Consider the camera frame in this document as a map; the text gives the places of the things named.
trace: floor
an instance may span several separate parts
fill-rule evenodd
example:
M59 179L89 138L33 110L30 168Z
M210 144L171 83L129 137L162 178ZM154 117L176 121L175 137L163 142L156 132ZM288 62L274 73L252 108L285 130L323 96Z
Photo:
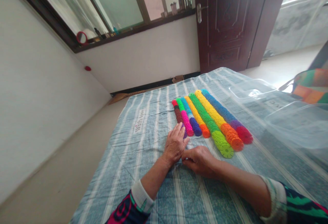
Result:
M276 87L306 70L321 46L286 53L241 73ZM68 223L128 98L105 106L0 208L0 223Z
M253 79L263 79L279 88L294 78L296 74L307 70L322 46L312 46L270 57L262 61L259 67L246 69L240 73Z

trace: door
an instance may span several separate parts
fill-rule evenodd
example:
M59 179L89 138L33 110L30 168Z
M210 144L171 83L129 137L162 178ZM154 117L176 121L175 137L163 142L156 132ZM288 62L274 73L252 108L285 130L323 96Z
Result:
M263 4L264 0L196 0L201 73L219 67L246 69Z

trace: colorful toy stick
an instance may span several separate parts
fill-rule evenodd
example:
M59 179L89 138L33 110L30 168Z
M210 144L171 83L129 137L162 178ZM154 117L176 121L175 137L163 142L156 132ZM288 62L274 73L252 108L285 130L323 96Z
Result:
M221 132L225 135L228 143L235 151L242 151L244 148L244 143L238 137L236 130L234 130L224 119L220 116L220 114L214 109L214 107L210 104L210 102L204 97L200 90L195 91L195 95L201 104L204 106L206 111L210 114L210 116L215 121L216 125L221 129Z
M216 111L236 130L239 138L245 143L253 142L252 134L243 126L223 105L220 104L206 89L202 89L202 94L216 109Z
M183 124L183 120L182 120L182 116L181 116L181 112L180 112L180 109L179 109L179 106L178 106L178 103L177 101L174 99L172 100L172 104L173 104L173 107L174 107L174 113L175 113L175 116L177 118L177 122L180 123L182 122L182 127L184 127L184 124ZM185 130L184 131L184 136L183 138L185 139L187 137L187 131Z
M189 118L190 125L191 125L191 127L192 127L192 130L194 130L195 135L196 135L196 136L200 136L200 135L202 135L202 131L201 131L201 129L199 128L199 125L198 125L198 123L196 122L196 119L195 119L194 116L192 115L192 112L191 112L191 110L190 110L190 108L189 108L189 105L188 105L186 99L185 99L185 98L180 98L180 100L181 100L181 102L182 102L182 104L183 104L183 106L184 106L184 109L185 109L186 112L187 112L187 115L188 115L188 118Z
M185 110L185 107L183 106L183 103L181 102L181 100L179 98L177 98L177 103L179 105L183 124L186 127L187 134L189 137L192 137L192 136L194 136L194 130L192 130L192 126L189 122L189 118L188 118L187 112Z
M203 132L203 136L204 138L209 138L211 137L211 133L209 132L209 129L207 128L205 122L203 121L203 119L201 118L201 116L199 115L196 107L194 106L194 104L192 103L191 99L189 98L189 96L185 96L184 97L189 105L189 108L191 109L192 114L194 115L195 120L198 122L199 127L201 129L201 131Z
M189 97L192 101L192 103L195 105L199 115L203 119L203 121L206 123L206 126L209 128L214 143L216 147L221 152L222 156L225 158L232 158L234 152L231 146L227 143L224 135L220 132L219 127L216 125L215 121L211 118L211 116L207 113L207 111L204 109L198 98L195 96L195 94L190 93Z

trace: hand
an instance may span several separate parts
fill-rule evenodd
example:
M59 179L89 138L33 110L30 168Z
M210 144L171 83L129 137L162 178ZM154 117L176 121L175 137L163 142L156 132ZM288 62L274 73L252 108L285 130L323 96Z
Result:
M183 139L186 128L181 127L182 123L175 125L173 130L168 132L168 136L166 139L166 144L162 157L168 162L170 167L180 160L181 155L186 148L186 145L190 141L189 137Z
M219 174L220 161L213 157L209 149L205 146L197 146L190 150L185 150L182 154L182 163L206 178L221 180Z

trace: striped bed sheet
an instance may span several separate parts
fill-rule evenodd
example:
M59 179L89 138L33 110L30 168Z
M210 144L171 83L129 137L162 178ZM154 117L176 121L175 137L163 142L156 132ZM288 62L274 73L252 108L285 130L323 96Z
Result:
M219 160L285 183L328 206L328 173L308 152L289 148L266 128L263 119L293 102L286 93L239 104L229 87L250 78L227 68L129 98L107 149L71 223L104 223L111 212L163 153L176 118L171 101L207 89L254 137L243 151L223 158L212 138L191 137L187 149L207 146ZM169 171L158 192L148 223L261 223L251 206L225 184L195 175L181 161Z

